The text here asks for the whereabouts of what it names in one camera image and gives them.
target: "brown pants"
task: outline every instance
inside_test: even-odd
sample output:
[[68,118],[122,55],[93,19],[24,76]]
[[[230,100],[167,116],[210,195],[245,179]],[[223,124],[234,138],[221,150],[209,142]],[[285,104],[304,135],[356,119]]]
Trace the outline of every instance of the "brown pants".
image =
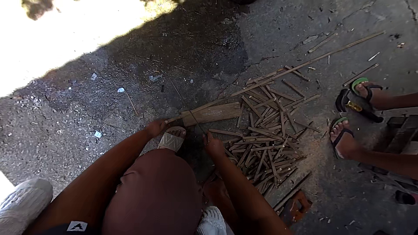
[[192,235],[202,192],[191,167],[169,149],[138,157],[122,176],[103,219],[103,235]]

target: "black strap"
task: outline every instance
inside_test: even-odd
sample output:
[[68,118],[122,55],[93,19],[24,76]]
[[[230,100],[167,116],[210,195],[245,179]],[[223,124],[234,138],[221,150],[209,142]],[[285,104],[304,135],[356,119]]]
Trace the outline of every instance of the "black strap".
[[335,148],[337,146],[338,142],[341,140],[341,138],[342,138],[342,136],[345,132],[349,133],[350,135],[352,135],[354,137],[354,133],[351,130],[344,128],[344,129],[342,129],[341,133],[337,136],[337,138],[334,140],[334,142],[332,142],[332,147]]
[[372,99],[373,92],[371,88],[379,88],[381,90],[383,89],[383,87],[379,85],[370,85],[370,86],[366,86],[365,88],[367,90],[367,97],[366,97],[367,102],[370,102],[370,100]]

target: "green flip-flop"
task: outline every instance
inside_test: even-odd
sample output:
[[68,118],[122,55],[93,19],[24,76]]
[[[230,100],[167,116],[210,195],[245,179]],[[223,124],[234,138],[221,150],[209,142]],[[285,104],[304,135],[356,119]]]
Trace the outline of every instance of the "green flip-flop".
[[[345,121],[345,120],[347,120],[348,121],[348,118],[346,118],[346,117],[342,117],[342,118],[340,118],[340,119],[337,119],[336,121],[334,121],[333,122],[333,124],[332,124],[332,126],[330,127],[330,132],[332,131],[332,128],[334,128],[334,126],[335,125],[337,125],[338,123],[341,123],[341,122],[343,122],[343,121]],[[353,137],[354,137],[354,134],[353,134],[353,132],[351,131],[351,130],[349,130],[349,129],[346,129],[346,128],[343,128],[342,130],[341,130],[341,133],[337,136],[337,138],[334,140],[334,142],[331,142],[332,143],[332,148],[334,149],[334,156],[337,158],[337,159],[344,159],[344,157],[338,152],[338,150],[336,149],[336,146],[337,146],[337,144],[338,144],[338,142],[340,142],[340,140],[341,140],[341,138],[342,138],[342,136],[344,135],[344,133],[349,133],[350,135],[352,135]]]
[[[369,80],[366,77],[361,77],[356,79],[354,82],[351,83],[351,90],[358,96],[360,96],[360,93],[356,90],[356,86],[362,82],[368,82]],[[370,85],[370,86],[365,86],[366,90],[367,90],[367,96],[365,97],[367,102],[370,102],[373,92],[371,91],[372,88],[379,88],[379,89],[383,89],[382,86],[379,85]]]

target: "saw handle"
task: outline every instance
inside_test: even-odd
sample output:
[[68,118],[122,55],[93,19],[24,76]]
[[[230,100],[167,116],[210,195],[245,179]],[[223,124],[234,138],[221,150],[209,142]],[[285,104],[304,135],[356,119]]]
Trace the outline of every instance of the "saw handle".
[[361,115],[363,115],[364,117],[372,120],[375,123],[381,123],[381,122],[383,122],[383,118],[382,117],[378,117],[378,116],[376,116],[374,113],[372,113],[370,111],[367,111],[367,110],[362,109],[359,113]]

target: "wooden stick pile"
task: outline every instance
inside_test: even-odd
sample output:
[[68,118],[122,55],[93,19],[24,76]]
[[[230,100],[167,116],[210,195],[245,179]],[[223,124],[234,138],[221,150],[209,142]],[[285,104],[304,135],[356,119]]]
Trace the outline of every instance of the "wooden stick pile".
[[[281,71],[287,71],[287,68],[288,66],[250,80],[247,86],[264,82]],[[304,75],[295,72],[303,77],[302,79],[308,80]],[[308,129],[320,132],[312,126],[312,123],[307,125],[292,118],[301,105],[318,98],[319,95],[306,99],[296,86],[288,81],[285,83],[302,98],[296,99],[278,92],[270,88],[270,83],[266,83],[247,90],[245,95],[241,96],[241,111],[245,107],[249,107],[250,110],[248,126],[241,125],[242,117],[239,117],[237,122],[237,127],[245,130],[245,133],[209,129],[211,132],[237,136],[223,141],[226,145],[225,153],[241,168],[243,174],[260,193],[264,194],[264,197],[295,172],[296,162],[305,158],[296,147],[300,137]],[[293,131],[286,130],[288,125]]]

